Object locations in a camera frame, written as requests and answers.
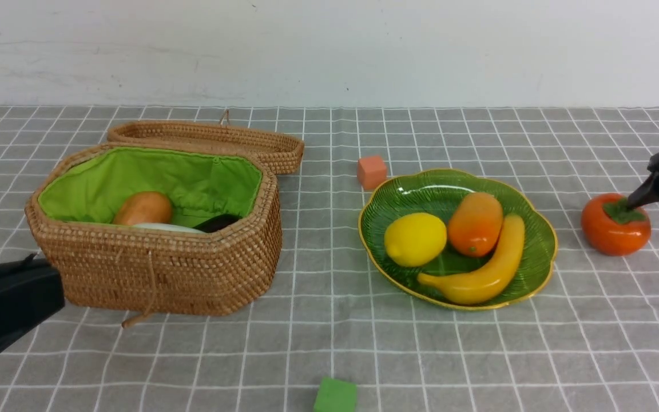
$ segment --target foam block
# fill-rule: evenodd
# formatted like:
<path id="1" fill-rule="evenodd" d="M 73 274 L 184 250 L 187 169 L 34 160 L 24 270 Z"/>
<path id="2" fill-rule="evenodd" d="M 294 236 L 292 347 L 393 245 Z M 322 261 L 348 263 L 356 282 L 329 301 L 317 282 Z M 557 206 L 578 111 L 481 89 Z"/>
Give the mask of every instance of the foam block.
<path id="1" fill-rule="evenodd" d="M 388 176 L 388 169 L 383 158 L 376 156 L 361 157 L 358 161 L 358 180 L 367 191 L 377 188 Z"/>
<path id="2" fill-rule="evenodd" d="M 314 412 L 355 412 L 358 387 L 350 382 L 322 378 Z"/>

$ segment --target basket handle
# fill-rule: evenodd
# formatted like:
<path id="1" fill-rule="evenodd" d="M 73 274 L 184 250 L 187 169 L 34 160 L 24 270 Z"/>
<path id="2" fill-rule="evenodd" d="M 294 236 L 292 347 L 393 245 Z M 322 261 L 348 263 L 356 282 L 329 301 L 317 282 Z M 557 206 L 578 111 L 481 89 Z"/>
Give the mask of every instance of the basket handle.
<path id="1" fill-rule="evenodd" d="M 219 120 L 217 120 L 217 124 L 222 126 L 223 125 L 223 120 L 225 120 L 225 123 L 227 123 L 228 126 L 231 125 L 230 109 L 226 109 L 223 112 L 223 115 L 220 116 Z"/>

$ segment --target orange cube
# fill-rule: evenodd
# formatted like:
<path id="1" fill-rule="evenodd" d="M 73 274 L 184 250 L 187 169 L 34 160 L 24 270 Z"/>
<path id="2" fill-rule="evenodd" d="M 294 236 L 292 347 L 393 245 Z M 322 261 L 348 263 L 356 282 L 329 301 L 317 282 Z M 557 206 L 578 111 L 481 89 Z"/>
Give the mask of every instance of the orange cube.
<path id="1" fill-rule="evenodd" d="M 362 157 L 358 161 L 358 180 L 367 191 L 377 188 L 386 180 L 387 174 L 388 169 L 379 154 Z"/>

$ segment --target white wall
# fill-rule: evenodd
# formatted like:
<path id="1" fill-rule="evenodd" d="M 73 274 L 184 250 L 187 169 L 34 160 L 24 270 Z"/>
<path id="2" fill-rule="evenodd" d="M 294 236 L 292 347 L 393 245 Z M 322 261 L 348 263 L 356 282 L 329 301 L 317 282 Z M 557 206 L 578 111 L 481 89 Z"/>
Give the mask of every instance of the white wall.
<path id="1" fill-rule="evenodd" d="M 0 0 L 0 104 L 659 105 L 659 0 Z"/>

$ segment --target green cube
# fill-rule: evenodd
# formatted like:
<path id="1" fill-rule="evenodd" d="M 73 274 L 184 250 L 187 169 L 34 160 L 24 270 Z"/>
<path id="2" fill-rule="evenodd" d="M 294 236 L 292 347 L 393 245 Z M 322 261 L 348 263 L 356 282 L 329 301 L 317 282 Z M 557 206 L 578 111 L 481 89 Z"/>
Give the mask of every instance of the green cube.
<path id="1" fill-rule="evenodd" d="M 354 383 L 322 378 L 314 412 L 355 412 L 358 387 Z"/>

